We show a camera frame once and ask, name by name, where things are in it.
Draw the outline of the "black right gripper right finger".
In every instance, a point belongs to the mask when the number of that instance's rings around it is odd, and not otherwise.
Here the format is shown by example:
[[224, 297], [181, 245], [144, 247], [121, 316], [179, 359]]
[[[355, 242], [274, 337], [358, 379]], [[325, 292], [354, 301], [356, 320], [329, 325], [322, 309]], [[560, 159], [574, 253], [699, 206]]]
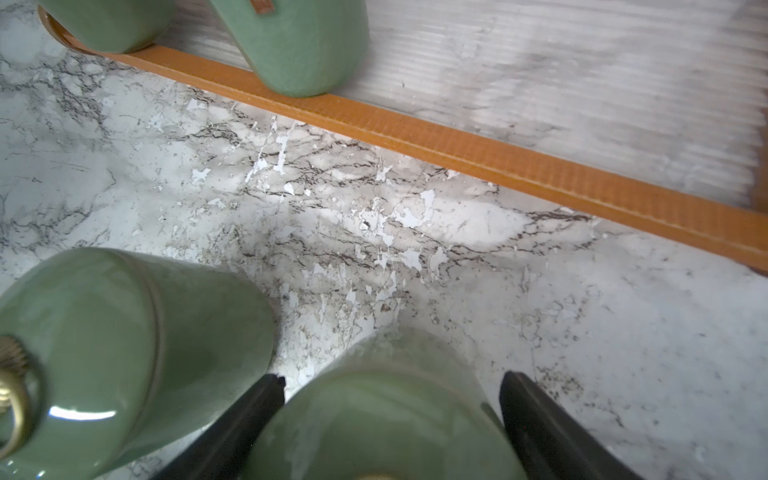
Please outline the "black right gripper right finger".
[[506, 434], [530, 479], [637, 479], [529, 376], [508, 371], [499, 402]]

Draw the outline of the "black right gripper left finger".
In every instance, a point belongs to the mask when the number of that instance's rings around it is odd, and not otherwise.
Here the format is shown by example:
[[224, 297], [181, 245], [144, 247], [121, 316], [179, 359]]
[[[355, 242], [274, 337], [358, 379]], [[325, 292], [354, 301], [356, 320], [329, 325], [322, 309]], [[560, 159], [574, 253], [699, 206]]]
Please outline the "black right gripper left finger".
[[285, 404], [285, 379], [263, 375], [157, 479], [236, 479], [264, 427]]

